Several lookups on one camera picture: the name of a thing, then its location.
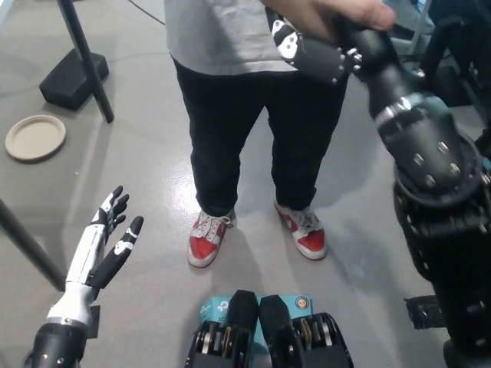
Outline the person's bare right hand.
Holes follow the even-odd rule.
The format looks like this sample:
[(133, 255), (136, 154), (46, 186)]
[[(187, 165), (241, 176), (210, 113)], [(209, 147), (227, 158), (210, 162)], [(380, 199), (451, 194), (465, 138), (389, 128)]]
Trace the person's bare right hand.
[(337, 37), (335, 20), (339, 15), (358, 24), (386, 31), (394, 24), (392, 8), (373, 0), (271, 0), (262, 4), (287, 18), (304, 35), (326, 41)]

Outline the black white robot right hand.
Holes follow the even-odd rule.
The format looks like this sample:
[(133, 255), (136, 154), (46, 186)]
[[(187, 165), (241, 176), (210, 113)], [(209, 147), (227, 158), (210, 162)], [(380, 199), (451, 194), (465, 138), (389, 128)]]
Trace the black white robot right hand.
[(287, 64), (331, 84), (353, 74), (367, 86), (369, 113), (379, 130), (402, 130), (416, 121), (412, 109), (423, 101), (422, 88), (417, 76), (403, 67), (387, 32), (339, 15), (334, 21), (338, 44), (333, 45), (301, 34), (269, 7), (265, 13)]

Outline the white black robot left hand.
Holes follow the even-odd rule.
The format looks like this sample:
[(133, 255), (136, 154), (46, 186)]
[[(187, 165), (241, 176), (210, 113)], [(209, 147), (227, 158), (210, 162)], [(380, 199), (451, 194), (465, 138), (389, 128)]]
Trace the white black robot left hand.
[(116, 245), (105, 251), (110, 235), (126, 218), (130, 196), (123, 190), (118, 186), (111, 192), (85, 228), (68, 269), (65, 291), (49, 310), (47, 322), (81, 328), (91, 325), (91, 305), (130, 256), (143, 226), (144, 218), (135, 217)]

